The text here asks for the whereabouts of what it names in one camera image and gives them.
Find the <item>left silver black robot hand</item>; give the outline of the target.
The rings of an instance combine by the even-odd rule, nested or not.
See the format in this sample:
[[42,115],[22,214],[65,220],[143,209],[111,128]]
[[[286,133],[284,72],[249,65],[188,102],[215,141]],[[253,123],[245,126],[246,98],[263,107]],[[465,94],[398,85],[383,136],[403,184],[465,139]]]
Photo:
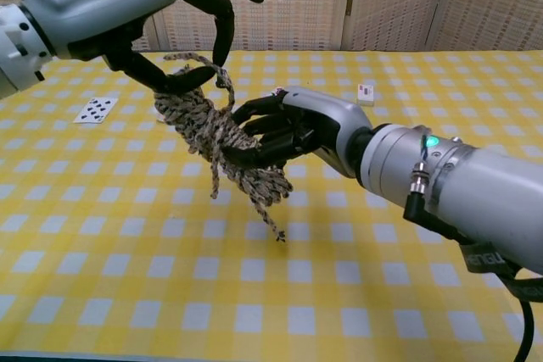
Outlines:
[[[202,86],[215,71],[198,67],[185,74],[167,75],[132,44],[143,34],[146,20],[176,0],[22,0],[44,45],[61,59],[90,61],[101,57],[113,71],[122,71],[154,92],[181,95]],[[222,66],[234,38],[234,12],[230,0],[183,0],[215,19],[212,61]],[[263,0],[250,0],[262,3]]]

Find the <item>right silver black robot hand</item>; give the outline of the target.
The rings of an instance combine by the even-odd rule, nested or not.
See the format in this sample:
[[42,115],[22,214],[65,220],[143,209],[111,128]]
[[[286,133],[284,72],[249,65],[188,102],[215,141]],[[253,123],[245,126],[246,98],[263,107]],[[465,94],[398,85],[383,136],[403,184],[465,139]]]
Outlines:
[[232,119],[247,135],[261,136],[253,148],[221,149],[229,162],[244,169],[283,167],[314,153],[341,175],[358,178],[372,137],[372,125],[359,105],[302,86],[249,100]]

